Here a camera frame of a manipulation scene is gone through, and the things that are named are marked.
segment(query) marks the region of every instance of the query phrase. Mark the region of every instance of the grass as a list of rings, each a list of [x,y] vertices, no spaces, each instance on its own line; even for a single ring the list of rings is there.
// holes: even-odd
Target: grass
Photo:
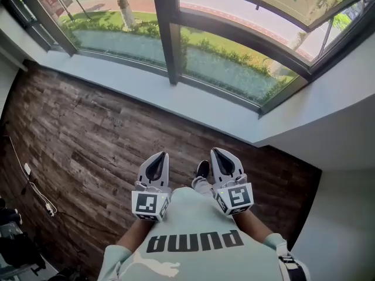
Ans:
[[[134,17],[136,20],[141,20],[142,22],[152,22],[154,21],[157,23],[157,18],[155,13],[145,13],[145,12],[133,12]],[[122,17],[120,12],[90,12],[88,13],[91,20],[97,22],[99,24],[113,24],[116,26],[122,26]],[[77,13],[73,15],[73,18],[76,20],[87,20],[87,17],[84,13]],[[69,20],[68,16],[62,16],[60,18],[60,22],[63,23],[64,21]],[[266,56],[263,54],[256,52],[248,47],[245,47],[241,44],[232,42],[231,40],[225,39],[221,36],[214,35],[209,32],[202,32],[200,30],[188,27],[181,28],[181,34],[186,35],[189,37],[190,42],[192,44],[198,44],[201,40],[207,39],[215,46],[220,48],[226,49],[228,52],[235,51],[239,54],[249,54],[252,56],[252,60],[249,62],[251,64],[262,65],[263,63],[270,65],[272,62],[268,60]]]

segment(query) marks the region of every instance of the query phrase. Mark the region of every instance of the light green t-shirt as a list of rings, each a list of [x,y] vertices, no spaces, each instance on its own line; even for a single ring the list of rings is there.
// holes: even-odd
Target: light green t-shirt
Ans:
[[[178,189],[164,220],[155,223],[134,254],[117,245],[105,249],[98,281],[281,281],[273,248],[282,242],[280,234],[271,234],[260,244],[213,198]]]

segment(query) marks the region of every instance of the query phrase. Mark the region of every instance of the wall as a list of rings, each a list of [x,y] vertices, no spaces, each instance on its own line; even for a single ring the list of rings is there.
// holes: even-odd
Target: wall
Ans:
[[[375,276],[375,169],[324,172],[292,250],[312,280],[370,281]]]
[[[272,136],[268,145],[325,170],[375,167],[375,95],[309,124]]]
[[[0,54],[0,117],[18,68]]]
[[[18,24],[9,12],[0,4],[0,35],[6,36],[19,52],[29,60],[41,62],[47,55]]]

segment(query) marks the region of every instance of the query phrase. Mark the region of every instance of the cable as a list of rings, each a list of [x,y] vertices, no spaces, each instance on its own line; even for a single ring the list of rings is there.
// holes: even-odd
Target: cable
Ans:
[[[10,137],[9,135],[3,135],[3,138],[9,138],[9,140],[11,141],[11,144],[12,144],[12,147],[13,147],[14,154],[16,155],[17,160],[18,160],[18,163],[19,163],[19,167],[21,168],[21,171],[22,171],[22,173],[25,175],[26,179],[29,181],[29,176],[28,176],[28,175],[25,173],[25,171],[23,170],[22,164],[21,164],[21,162],[19,161],[19,158],[18,158],[18,155],[17,155],[16,149],[14,148],[14,145],[13,145],[13,142],[12,142],[11,137]]]
[[[43,195],[39,191],[39,189],[36,187],[36,185],[35,185],[34,182],[30,181],[29,175],[24,171],[24,169],[23,169],[23,167],[21,165],[21,162],[19,161],[19,158],[18,158],[16,149],[14,147],[14,144],[13,144],[11,136],[10,135],[3,135],[3,137],[4,138],[9,138],[9,140],[11,141],[11,144],[12,144],[12,147],[13,147],[13,151],[14,151],[16,157],[17,157],[17,161],[18,161],[19,167],[21,168],[22,173],[25,175],[28,183],[31,185],[31,188],[34,190],[34,192],[43,200],[44,203],[46,203],[46,208],[47,208],[47,211],[48,211],[49,215],[51,217],[54,217],[54,214],[57,213],[56,206],[45,195]]]

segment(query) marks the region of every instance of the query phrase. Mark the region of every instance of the shoe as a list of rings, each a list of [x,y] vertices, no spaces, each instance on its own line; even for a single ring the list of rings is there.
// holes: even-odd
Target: shoe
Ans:
[[[210,163],[208,160],[202,160],[196,170],[195,178],[197,177],[203,177],[207,178],[210,174]]]

